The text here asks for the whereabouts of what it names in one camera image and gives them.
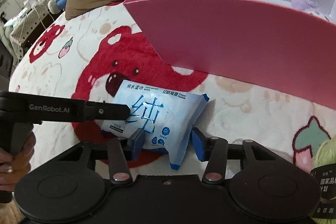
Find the person's left hand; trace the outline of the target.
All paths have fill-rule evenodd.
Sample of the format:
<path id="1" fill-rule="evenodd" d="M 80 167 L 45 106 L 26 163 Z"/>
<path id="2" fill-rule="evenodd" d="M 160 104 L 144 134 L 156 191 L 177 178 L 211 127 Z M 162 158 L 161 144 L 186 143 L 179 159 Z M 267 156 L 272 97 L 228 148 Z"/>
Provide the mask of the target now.
<path id="1" fill-rule="evenodd" d="M 31 170 L 36 137 L 30 132 L 20 153 L 10 155 L 1 149 L 1 190 L 13 192 L 18 181 Z"/>

